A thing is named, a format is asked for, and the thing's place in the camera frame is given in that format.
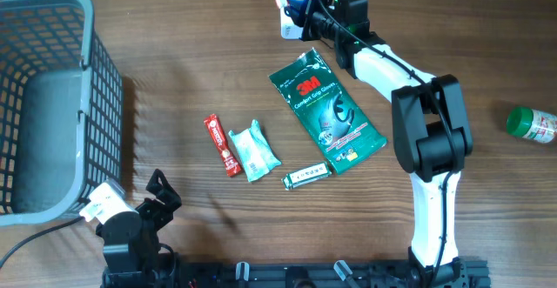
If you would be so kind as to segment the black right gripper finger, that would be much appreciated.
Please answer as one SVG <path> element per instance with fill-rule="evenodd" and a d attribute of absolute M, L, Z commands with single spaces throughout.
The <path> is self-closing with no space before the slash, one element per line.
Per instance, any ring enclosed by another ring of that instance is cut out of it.
<path fill-rule="evenodd" d="M 302 29 L 305 25 L 305 15 L 291 9 L 283 9 L 283 28 Z"/>
<path fill-rule="evenodd" d="M 307 4 L 311 1 L 311 0 L 286 0 L 287 1 L 287 5 L 291 10 L 295 10 L 297 12 L 303 12 L 305 11 Z"/>

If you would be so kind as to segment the red Nescafe sachet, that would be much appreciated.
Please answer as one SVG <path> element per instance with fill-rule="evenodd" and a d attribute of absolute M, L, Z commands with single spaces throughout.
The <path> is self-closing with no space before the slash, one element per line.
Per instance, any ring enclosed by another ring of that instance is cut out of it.
<path fill-rule="evenodd" d="M 238 175 L 242 171 L 241 165 L 230 150 L 218 116 L 216 114 L 211 114 L 209 117 L 205 118 L 204 124 L 225 165 L 226 175 L 228 177 Z"/>

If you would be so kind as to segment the mint wet wipes packet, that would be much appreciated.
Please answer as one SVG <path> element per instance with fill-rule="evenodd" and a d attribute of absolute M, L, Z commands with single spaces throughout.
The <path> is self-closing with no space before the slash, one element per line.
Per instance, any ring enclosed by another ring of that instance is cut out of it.
<path fill-rule="evenodd" d="M 237 150 L 250 183 L 261 179 L 273 168 L 281 165 L 264 137 L 257 119 L 253 119 L 251 126 L 240 133 L 228 131 L 228 136 Z"/>

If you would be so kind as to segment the green 3M gloves packet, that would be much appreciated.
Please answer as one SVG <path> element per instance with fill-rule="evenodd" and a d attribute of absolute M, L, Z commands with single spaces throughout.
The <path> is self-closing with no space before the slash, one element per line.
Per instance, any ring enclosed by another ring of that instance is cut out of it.
<path fill-rule="evenodd" d="M 269 78 L 337 174 L 387 144 L 315 49 Z"/>

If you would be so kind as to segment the dark green snack bar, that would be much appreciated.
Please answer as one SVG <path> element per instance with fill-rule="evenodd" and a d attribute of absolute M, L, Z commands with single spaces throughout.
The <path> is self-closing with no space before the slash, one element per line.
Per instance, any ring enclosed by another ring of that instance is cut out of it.
<path fill-rule="evenodd" d="M 308 166 L 304 169 L 288 173 L 282 178 L 282 183 L 287 191 L 296 189 L 302 185 L 320 180 L 324 177 L 329 177 L 332 172 L 326 162 L 321 162 Z"/>

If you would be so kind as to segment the green lid jar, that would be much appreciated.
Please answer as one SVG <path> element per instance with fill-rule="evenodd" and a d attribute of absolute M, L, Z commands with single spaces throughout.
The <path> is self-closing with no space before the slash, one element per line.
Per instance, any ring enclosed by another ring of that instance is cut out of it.
<path fill-rule="evenodd" d="M 556 116 L 527 107 L 515 107 L 507 118 L 507 133 L 541 144 L 556 139 Z"/>

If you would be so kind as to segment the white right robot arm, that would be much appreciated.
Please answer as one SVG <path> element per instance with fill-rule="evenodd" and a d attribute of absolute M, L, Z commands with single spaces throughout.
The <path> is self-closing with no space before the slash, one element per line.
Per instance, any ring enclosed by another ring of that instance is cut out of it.
<path fill-rule="evenodd" d="M 436 77 L 397 57 L 370 29 L 368 0 L 278 0 L 300 29 L 300 39 L 333 42 L 340 68 L 370 84 L 392 106 L 392 145 L 413 187 L 414 234 L 405 260 L 368 266 L 338 261 L 294 271 L 295 285 L 346 283 L 351 287 L 445 287 L 471 285 L 467 262 L 454 241 L 455 195 L 472 152 L 458 79 Z M 315 50 L 271 75 L 271 81 L 337 173 L 366 160 L 386 144 L 324 58 Z"/>

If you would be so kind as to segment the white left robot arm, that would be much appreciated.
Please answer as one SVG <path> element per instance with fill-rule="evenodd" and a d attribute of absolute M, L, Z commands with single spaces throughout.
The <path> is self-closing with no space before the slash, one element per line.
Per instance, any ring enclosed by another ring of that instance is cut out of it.
<path fill-rule="evenodd" d="M 159 241 L 158 231 L 173 220 L 181 198 L 159 169 L 153 172 L 146 190 L 153 199 L 147 198 L 134 211 L 118 213 L 97 226 L 96 234 L 104 241 L 103 287 L 179 286 L 179 257 Z"/>

